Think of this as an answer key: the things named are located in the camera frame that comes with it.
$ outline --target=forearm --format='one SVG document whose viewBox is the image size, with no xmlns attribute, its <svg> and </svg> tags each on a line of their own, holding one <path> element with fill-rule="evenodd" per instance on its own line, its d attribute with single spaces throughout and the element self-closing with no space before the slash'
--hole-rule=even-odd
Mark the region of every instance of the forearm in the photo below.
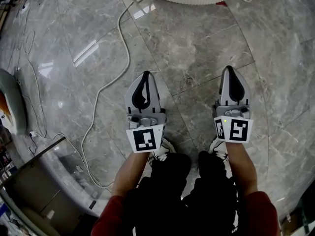
<svg viewBox="0 0 315 236">
<path fill-rule="evenodd" d="M 226 143 L 226 149 L 239 195 L 258 191 L 256 169 L 243 144 Z"/>
<path fill-rule="evenodd" d="M 116 174 L 112 196 L 125 197 L 129 190 L 137 187 L 149 157 L 147 153 L 131 153 Z"/>
</svg>

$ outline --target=white cable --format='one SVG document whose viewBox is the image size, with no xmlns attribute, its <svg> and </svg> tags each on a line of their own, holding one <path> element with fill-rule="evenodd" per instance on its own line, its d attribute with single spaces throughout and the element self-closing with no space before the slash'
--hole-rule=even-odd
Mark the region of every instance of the white cable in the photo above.
<svg viewBox="0 0 315 236">
<path fill-rule="evenodd" d="M 106 189 L 107 187 L 109 187 L 110 185 L 112 185 L 113 182 L 110 183 L 109 185 L 102 185 L 102 184 L 96 179 L 96 177 L 91 173 L 90 168 L 89 168 L 89 165 L 88 165 L 88 162 L 87 162 L 87 159 L 86 159 L 86 156 L 85 156 L 85 152 L 84 152 L 84 149 L 83 149 L 83 143 L 84 143 L 84 141 L 85 141 L 85 139 L 86 139 L 86 136 L 88 135 L 89 131 L 90 131 L 91 128 L 93 127 L 93 124 L 94 124 L 94 121 L 95 121 L 96 106 L 97 106 L 99 94 L 100 94 L 104 89 L 106 89 L 107 87 L 109 87 L 110 85 L 112 85 L 113 83 L 115 83 L 117 80 L 119 80 L 119 79 L 124 75 L 124 73 L 128 70 L 128 68 L 129 68 L 129 65 L 130 65 L 130 53 L 129 53 L 129 49 L 128 49 L 128 47 L 127 47 L 127 44 L 126 44 L 126 42 L 125 42 L 124 36 L 123 36 L 122 31 L 121 31 L 121 28 L 120 28 L 120 20 L 121 20 L 122 16 L 128 11 L 128 9 L 133 5 L 133 3 L 134 3 L 134 2 L 132 2 L 129 6 L 126 7 L 126 9 L 121 13 L 121 15 L 119 16 L 118 21 L 117 21 L 117 28 L 118 28 L 120 37 L 121 37 L 121 39 L 122 39 L 122 42 L 123 42 L 123 44 L 124 44 L 124 47 L 125 47 L 125 49 L 126 49 L 126 52 L 127 52 L 127 65 L 126 65 L 126 67 L 122 70 L 122 72 L 121 72 L 118 76 L 116 76 L 115 79 L 113 79 L 111 82 L 107 83 L 106 85 L 102 86 L 102 87 L 98 90 L 98 92 L 97 92 L 97 94 L 96 94 L 96 100 L 95 100 L 95 103 L 94 103 L 94 107 L 93 107 L 92 123 L 91 123 L 89 129 L 87 130 L 87 132 L 85 133 L 85 135 L 84 135 L 84 137 L 83 137 L 83 139 L 82 139 L 82 142 L 81 142 L 81 151 L 82 151 L 82 154 L 81 154 L 81 153 L 77 150 L 77 148 L 73 145 L 73 143 L 71 142 L 71 140 L 70 140 L 65 134 L 63 134 L 63 133 L 58 133 L 58 134 L 56 134 L 53 138 L 48 138 L 48 137 L 47 137 L 47 128 L 46 128 L 46 123 L 45 123 L 45 116 L 44 116 L 43 107 L 42 107 L 42 104 L 41 104 L 41 97 L 40 97 L 40 91 L 39 91 L 39 85 L 38 85 L 37 76 L 36 76 L 35 69 L 34 69 L 32 63 L 29 61 L 29 59 L 27 59 L 28 62 L 29 62 L 29 64 L 30 64 L 30 66 L 31 66 L 31 68 L 32 68 L 33 74 L 34 74 L 34 76 L 35 76 L 36 85 L 37 85 L 37 89 L 38 89 L 38 98 L 39 98 L 39 103 L 40 103 L 40 106 L 41 106 L 42 117 L 43 117 L 43 124 L 44 124 L 44 129 L 45 129 L 45 134 L 43 135 L 43 133 L 42 133 L 42 131 L 40 130 L 40 127 L 39 127 L 39 123 L 38 123 L 38 120 L 37 120 L 37 115 L 36 115 L 36 113 L 35 113 L 35 117 L 36 117 L 38 129 L 39 129 L 39 132 L 40 132 L 40 134 L 38 134 L 38 133 L 36 133 L 36 134 L 37 134 L 39 137 L 42 137 L 42 138 L 45 138 L 45 139 L 49 139 L 49 140 L 55 139 L 58 135 L 64 136 L 64 137 L 68 140 L 68 142 L 71 144 L 71 146 L 75 149 L 75 151 L 79 153 L 79 155 L 80 155 L 80 157 L 81 157 L 81 160 L 82 160 L 84 166 L 87 168 L 88 174 L 89 174 L 91 180 L 94 182 L 94 184 L 95 184 L 96 186 L 98 186 L 98 187 L 100 187 L 100 188 L 104 188 L 104 189 Z M 26 97 L 26 96 L 23 96 L 23 97 L 29 100 L 29 102 L 30 102 L 30 104 L 31 104 L 31 107 L 32 107 L 33 111 L 35 112 L 35 109 L 34 109 L 32 103 L 31 103 L 30 99 L 29 99 L 28 97 Z"/>
<path fill-rule="evenodd" d="M 88 172 L 89 172 L 90 170 L 89 170 L 88 162 L 87 162 L 86 157 L 85 157 L 85 153 L 84 153 L 84 149 L 83 149 L 83 143 L 84 143 L 85 138 L 86 138 L 86 136 L 88 135 L 89 131 L 92 129 L 92 127 L 93 127 L 93 125 L 94 125 L 95 113 L 96 113 L 96 106 L 97 106 L 99 94 L 100 94 L 105 88 L 109 87 L 110 85 L 112 85 L 113 83 L 115 83 L 118 79 L 120 79 L 120 78 L 123 76 L 123 74 L 128 70 L 129 65 L 130 65 L 130 53 L 129 53 L 128 46 L 126 45 L 125 39 L 124 39 L 124 37 L 123 37 L 122 30 L 121 30 L 121 28 L 120 28 L 120 20 L 121 20 L 122 16 L 126 13 L 126 11 L 132 6 L 132 4 L 133 4 L 133 2 L 132 2 L 129 6 L 127 6 L 127 8 L 126 8 L 126 9 L 122 12 L 122 14 L 119 16 L 118 21 L 117 21 L 117 28 L 118 28 L 120 37 L 121 37 L 121 39 L 122 39 L 122 41 L 123 41 L 124 47 L 125 47 L 125 49 L 126 49 L 126 52 L 127 52 L 127 65 L 126 65 L 126 67 L 121 71 L 121 73 L 116 76 L 115 79 L 113 79 L 111 82 L 107 83 L 106 85 L 102 86 L 102 87 L 98 90 L 98 92 L 97 92 L 97 94 L 96 94 L 96 99 L 95 99 L 94 107 L 93 107 L 92 123 L 91 123 L 90 127 L 88 128 L 87 132 L 85 133 L 85 135 L 83 136 L 83 139 L 82 139 L 82 142 L 81 142 L 81 151 L 82 151 L 82 155 L 83 155 L 83 158 L 84 158 L 84 160 L 85 160 L 85 164 L 86 164 L 86 167 L 87 167 Z M 106 187 L 108 187 L 108 185 L 107 185 L 107 186 L 104 186 L 104 185 L 100 184 L 98 181 L 97 181 L 97 183 L 95 183 L 95 184 L 96 184 L 98 187 L 100 187 L 100 188 L 106 188 Z"/>
<path fill-rule="evenodd" d="M 21 48 L 23 47 L 23 50 L 24 50 L 24 53 L 25 54 L 29 54 L 31 52 L 31 49 L 33 47 L 33 43 L 34 43 L 34 38 L 35 38 L 35 31 L 34 30 L 31 30 L 29 32 L 29 34 L 27 35 L 26 39 L 25 39 L 25 31 L 26 31 L 26 26 L 27 26 L 27 23 L 28 23 L 28 17 L 29 17 L 29 13 L 30 13 L 30 10 L 31 10 L 31 4 L 32 4 L 32 0 L 26 0 L 18 9 L 18 28 L 20 28 L 20 24 L 21 24 L 21 20 L 20 20 L 20 9 L 21 7 L 23 7 L 28 1 L 30 1 L 30 5 L 29 5 L 29 8 L 28 8 L 28 11 L 27 11 L 27 14 L 26 14 L 26 20 L 25 20 L 25 25 L 24 25 L 24 29 L 23 29 L 23 40 L 21 40 L 21 46 L 19 46 L 19 44 L 17 44 L 17 38 L 18 38 L 18 34 L 16 33 L 16 36 L 15 36 L 15 42 L 14 42 L 14 45 L 13 45 L 13 50 L 12 50 L 12 53 L 11 53 L 11 57 L 10 57 L 10 60 L 9 60 L 9 64 L 8 64 L 8 67 L 6 70 L 9 69 L 9 66 L 10 66 L 10 63 L 11 63 L 11 60 L 12 60 L 12 57 L 13 57 L 13 53 L 14 51 L 20 51 Z M 32 38 L 32 41 L 31 41 L 31 46 L 30 46 L 30 49 L 29 51 L 27 52 L 26 51 L 26 44 L 27 44 L 27 41 L 28 41 L 28 38 L 30 36 L 30 34 L 33 32 L 33 38 Z M 19 55 L 19 59 L 18 59 L 18 64 L 17 64 L 17 68 L 19 66 L 19 61 L 20 61 L 20 55 Z"/>
</svg>

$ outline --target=white sneaker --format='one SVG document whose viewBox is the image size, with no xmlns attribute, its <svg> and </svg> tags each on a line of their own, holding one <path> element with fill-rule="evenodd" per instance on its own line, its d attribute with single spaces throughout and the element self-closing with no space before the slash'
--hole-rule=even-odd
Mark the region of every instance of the white sneaker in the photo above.
<svg viewBox="0 0 315 236">
<path fill-rule="evenodd" d="M 216 137 L 209 147 L 210 154 L 215 153 L 222 160 L 227 160 L 227 149 L 225 142 L 222 142 Z"/>
<path fill-rule="evenodd" d="M 169 153 L 176 153 L 174 146 L 166 139 L 163 142 L 159 151 L 151 152 L 149 156 L 149 164 L 152 165 L 153 160 L 165 161 Z"/>
</svg>

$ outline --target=shoe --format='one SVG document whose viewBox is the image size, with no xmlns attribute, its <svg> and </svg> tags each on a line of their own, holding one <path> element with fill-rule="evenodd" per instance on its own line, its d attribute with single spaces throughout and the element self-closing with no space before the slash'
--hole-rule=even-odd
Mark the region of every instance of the shoe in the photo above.
<svg viewBox="0 0 315 236">
<path fill-rule="evenodd" d="M 201 178 L 212 178 L 218 175 L 225 176 L 225 160 L 227 160 L 225 142 L 215 138 L 210 145 L 209 151 L 199 153 L 198 166 Z"/>
<path fill-rule="evenodd" d="M 149 156 L 149 164 L 152 166 L 152 162 L 158 160 L 163 162 L 166 160 L 167 155 L 170 153 L 176 153 L 174 146 L 166 139 L 163 138 L 163 142 L 159 151 L 151 152 Z"/>
<path fill-rule="evenodd" d="M 209 147 L 210 154 L 214 154 L 215 156 L 221 158 L 223 161 L 227 159 L 227 149 L 225 142 L 222 142 L 216 137 Z"/>
</svg>

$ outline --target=red sleeve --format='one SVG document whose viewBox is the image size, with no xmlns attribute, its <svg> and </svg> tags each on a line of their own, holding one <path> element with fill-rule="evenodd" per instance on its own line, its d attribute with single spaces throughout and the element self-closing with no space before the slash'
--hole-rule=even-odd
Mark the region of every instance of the red sleeve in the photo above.
<svg viewBox="0 0 315 236">
<path fill-rule="evenodd" d="M 121 196 L 111 197 L 101 216 L 95 222 L 91 236 L 126 235 L 126 227 L 123 225 L 124 213 L 124 198 Z"/>
<path fill-rule="evenodd" d="M 251 193 L 240 203 L 238 230 L 244 236 L 279 235 L 277 210 L 266 193 Z"/>
</svg>

